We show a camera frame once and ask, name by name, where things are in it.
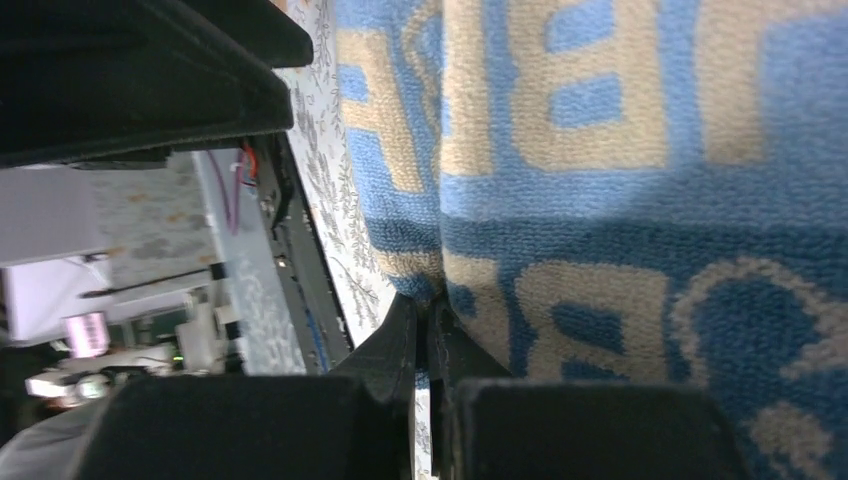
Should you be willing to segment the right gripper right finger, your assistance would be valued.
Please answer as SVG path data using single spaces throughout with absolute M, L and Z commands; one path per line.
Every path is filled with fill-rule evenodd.
M 680 385 L 516 378 L 427 311 L 432 468 L 441 479 L 747 479 L 732 428 Z

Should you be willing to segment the floral table mat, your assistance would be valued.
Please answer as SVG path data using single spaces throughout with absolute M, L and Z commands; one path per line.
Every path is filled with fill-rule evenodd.
M 439 1 L 285 1 L 311 37 L 310 65 L 283 73 L 289 142 L 354 346 L 395 295 L 371 220 L 438 213 L 442 137 Z

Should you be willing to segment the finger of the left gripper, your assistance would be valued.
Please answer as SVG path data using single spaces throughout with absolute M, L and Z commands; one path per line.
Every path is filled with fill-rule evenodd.
M 150 168 L 292 127 L 309 34 L 269 1 L 5 1 L 1 165 Z

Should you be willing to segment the orange blue rabbit towel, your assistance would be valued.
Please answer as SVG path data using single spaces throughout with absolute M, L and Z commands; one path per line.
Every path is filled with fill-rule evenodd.
M 847 475 L 843 1 L 340 1 L 371 243 L 515 374 L 688 383 Z

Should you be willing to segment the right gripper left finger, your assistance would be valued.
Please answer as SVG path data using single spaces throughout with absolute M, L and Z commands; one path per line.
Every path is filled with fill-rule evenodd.
M 134 380 L 98 412 L 76 479 L 409 479 L 415 302 L 323 375 Z

